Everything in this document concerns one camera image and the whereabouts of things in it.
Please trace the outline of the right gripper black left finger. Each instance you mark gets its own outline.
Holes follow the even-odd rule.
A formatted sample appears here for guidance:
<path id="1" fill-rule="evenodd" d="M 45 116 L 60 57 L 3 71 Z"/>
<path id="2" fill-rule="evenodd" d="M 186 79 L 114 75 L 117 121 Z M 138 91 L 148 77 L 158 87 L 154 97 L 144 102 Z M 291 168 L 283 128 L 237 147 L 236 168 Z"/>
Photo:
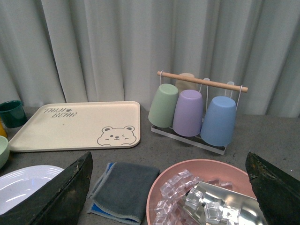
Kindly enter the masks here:
<path id="1" fill-rule="evenodd" d="M 78 158 L 30 197 L 2 214 L 2 225 L 76 225 L 90 189 L 91 152 Z"/>

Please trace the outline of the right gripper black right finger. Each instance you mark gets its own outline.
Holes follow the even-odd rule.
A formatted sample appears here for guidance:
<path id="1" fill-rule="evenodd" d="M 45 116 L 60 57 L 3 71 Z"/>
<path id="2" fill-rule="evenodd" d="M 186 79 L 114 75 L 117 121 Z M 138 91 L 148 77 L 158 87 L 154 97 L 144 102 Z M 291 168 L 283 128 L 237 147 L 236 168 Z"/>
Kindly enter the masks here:
<path id="1" fill-rule="evenodd" d="M 253 152 L 245 162 L 252 190 L 269 225 L 300 223 L 300 181 Z"/>

